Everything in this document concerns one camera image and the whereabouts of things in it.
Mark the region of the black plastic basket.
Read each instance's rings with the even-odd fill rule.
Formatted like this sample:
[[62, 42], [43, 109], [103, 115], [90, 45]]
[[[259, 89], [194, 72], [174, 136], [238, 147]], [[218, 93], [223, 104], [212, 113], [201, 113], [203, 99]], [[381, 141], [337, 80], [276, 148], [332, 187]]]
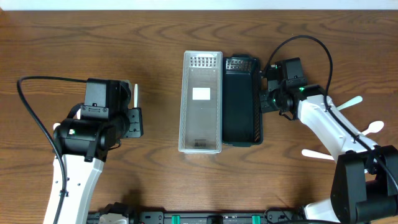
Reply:
[[260, 62], [250, 55], [223, 59], [222, 142], [250, 147], [263, 142]]

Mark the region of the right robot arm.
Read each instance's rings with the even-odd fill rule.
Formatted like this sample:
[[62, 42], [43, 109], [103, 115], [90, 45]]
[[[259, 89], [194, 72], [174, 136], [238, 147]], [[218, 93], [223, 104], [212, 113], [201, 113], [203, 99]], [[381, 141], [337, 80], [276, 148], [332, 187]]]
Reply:
[[361, 134], [319, 85], [280, 86], [259, 94], [264, 113], [290, 111], [336, 162], [330, 197], [303, 208], [310, 223], [366, 223], [397, 215], [397, 149]]

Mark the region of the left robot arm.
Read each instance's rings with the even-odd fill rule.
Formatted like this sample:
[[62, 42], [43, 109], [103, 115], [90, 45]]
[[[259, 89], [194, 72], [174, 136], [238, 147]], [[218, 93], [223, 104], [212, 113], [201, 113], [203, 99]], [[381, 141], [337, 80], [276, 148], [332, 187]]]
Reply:
[[61, 158], [53, 162], [53, 184], [45, 223], [84, 223], [108, 151], [123, 138], [144, 134], [140, 108], [81, 105], [81, 117], [68, 116], [55, 128]]

